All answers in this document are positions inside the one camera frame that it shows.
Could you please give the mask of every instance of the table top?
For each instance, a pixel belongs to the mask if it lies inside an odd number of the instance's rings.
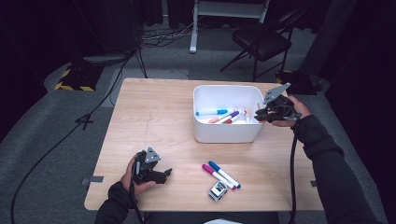
[[[93,176],[85,207],[97,210],[107,191],[119,181],[134,154],[152,147],[162,159],[154,170],[172,168],[165,184],[137,197],[142,211],[289,211],[290,149],[293,132],[264,124],[253,143],[203,144],[194,138],[193,90],[199,85],[246,85],[263,94],[279,84],[125,78]],[[323,210],[311,161],[302,144],[295,153],[298,210]],[[214,202],[208,191],[217,179],[202,169],[215,161],[242,188]]]

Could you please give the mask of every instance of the chair backrest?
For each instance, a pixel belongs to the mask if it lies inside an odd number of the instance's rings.
[[[296,23],[314,7],[315,5],[310,4],[296,8],[271,24],[269,29],[272,31],[292,29],[295,27]]]

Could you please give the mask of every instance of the marker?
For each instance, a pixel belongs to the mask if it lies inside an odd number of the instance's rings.
[[[233,111],[230,111],[230,112],[225,113],[225,114],[223,114],[223,115],[221,115],[221,116],[218,116],[218,117],[216,117],[216,118],[213,118],[213,119],[211,119],[211,120],[209,121],[209,123],[216,123],[216,122],[218,122],[219,120],[224,119],[225,117],[231,115],[232,113],[233,113]]]
[[[247,111],[243,110],[242,112],[239,112],[239,114],[231,119],[227,119],[224,121],[224,123],[234,123],[236,120],[240,119],[242,116],[246,115]]]
[[[235,189],[235,186],[230,183],[230,181],[228,181],[227,179],[225,179],[224,177],[222,177],[221,175],[219,175],[218,173],[216,173],[212,168],[210,168],[208,165],[206,164],[202,164],[202,168],[204,170],[206,170],[208,173],[210,173],[211,175],[213,175],[215,178],[217,178],[218,180],[224,182],[228,188],[230,189]]]
[[[218,115],[218,114],[225,114],[230,112],[231,110],[228,109],[220,109],[220,110],[203,110],[203,111],[199,111],[199,112],[195,112],[196,116],[200,116],[200,115]]]
[[[230,177],[229,175],[227,175],[224,171],[221,170],[221,168],[219,166],[217,166],[213,161],[209,162],[209,165],[211,167],[213,167],[213,169],[215,169],[217,172],[219,172],[219,174],[221,174],[222,176],[224,176],[230,183],[232,183],[234,186],[236,186],[238,189],[241,188],[241,185],[236,182],[232,177]]]
[[[224,123],[224,121],[226,121],[227,119],[231,119],[235,116],[237,116],[239,114],[239,111],[234,111],[233,113],[231,113],[230,115],[218,120],[216,123]]]

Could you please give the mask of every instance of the person's left hand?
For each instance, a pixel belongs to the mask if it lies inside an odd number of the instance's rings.
[[[134,166],[134,157],[129,161],[128,167],[126,168],[125,174],[121,178],[122,186],[129,191],[129,187],[131,186],[131,177],[132,177],[132,167]],[[137,196],[144,191],[151,189],[156,185],[155,181],[149,181],[147,183],[143,183],[141,185],[137,185],[134,182],[134,196]]]

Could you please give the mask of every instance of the white plastic bin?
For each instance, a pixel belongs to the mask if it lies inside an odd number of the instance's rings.
[[[254,119],[255,112],[263,108],[262,92],[253,86],[202,85],[193,92],[195,139],[201,143],[253,142],[263,127]],[[247,115],[232,124],[208,123],[218,115],[197,115],[210,109],[244,109]]]

